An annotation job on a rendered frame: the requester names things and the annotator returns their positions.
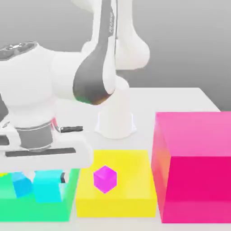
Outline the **small blue cube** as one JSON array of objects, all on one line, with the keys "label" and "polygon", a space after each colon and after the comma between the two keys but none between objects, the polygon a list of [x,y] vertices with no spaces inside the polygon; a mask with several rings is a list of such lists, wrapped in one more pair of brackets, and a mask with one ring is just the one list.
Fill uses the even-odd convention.
[{"label": "small blue cube", "polygon": [[11,179],[17,198],[32,193],[32,182],[23,173],[11,173]]}]

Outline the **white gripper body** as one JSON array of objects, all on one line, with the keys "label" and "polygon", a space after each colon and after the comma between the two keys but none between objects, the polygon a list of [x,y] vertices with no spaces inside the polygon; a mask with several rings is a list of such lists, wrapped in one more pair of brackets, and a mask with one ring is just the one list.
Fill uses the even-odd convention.
[{"label": "white gripper body", "polygon": [[81,134],[55,134],[48,148],[0,146],[0,172],[70,170],[89,167],[93,150]]}]

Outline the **small magenta cube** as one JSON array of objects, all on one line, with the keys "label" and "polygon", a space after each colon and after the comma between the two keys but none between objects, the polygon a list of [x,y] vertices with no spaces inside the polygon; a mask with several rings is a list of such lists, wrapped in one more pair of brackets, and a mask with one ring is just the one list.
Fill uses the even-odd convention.
[{"label": "small magenta cube", "polygon": [[104,165],[93,173],[93,184],[106,194],[117,186],[117,172]]}]

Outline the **large pink box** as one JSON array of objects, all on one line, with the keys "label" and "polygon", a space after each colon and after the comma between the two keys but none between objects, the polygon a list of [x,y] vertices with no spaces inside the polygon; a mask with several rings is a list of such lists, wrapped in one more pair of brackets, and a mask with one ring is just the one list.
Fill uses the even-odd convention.
[{"label": "large pink box", "polygon": [[163,223],[231,223],[231,111],[156,113],[151,169]]}]

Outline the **large yellow box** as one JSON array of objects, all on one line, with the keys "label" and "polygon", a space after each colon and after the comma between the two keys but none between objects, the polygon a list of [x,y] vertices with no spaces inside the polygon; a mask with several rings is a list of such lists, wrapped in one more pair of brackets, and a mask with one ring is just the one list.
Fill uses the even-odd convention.
[{"label": "large yellow box", "polygon": [[[117,172],[117,186],[104,194],[93,184],[103,167]],[[155,217],[157,196],[146,150],[95,150],[93,164],[80,171],[78,217]]]}]

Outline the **small cyan cube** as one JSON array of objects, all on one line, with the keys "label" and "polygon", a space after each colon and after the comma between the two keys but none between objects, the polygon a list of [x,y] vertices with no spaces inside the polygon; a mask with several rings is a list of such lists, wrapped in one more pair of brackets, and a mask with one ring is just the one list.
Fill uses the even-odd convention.
[{"label": "small cyan cube", "polygon": [[38,203],[61,202],[60,184],[62,170],[36,171],[33,191]]}]

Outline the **large green box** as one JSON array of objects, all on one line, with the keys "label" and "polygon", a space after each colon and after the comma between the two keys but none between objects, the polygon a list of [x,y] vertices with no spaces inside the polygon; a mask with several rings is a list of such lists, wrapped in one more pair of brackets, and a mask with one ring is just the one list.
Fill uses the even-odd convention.
[{"label": "large green box", "polygon": [[38,203],[32,193],[17,198],[11,174],[0,177],[0,222],[67,222],[79,178],[72,169],[67,184],[60,184],[61,202]]}]

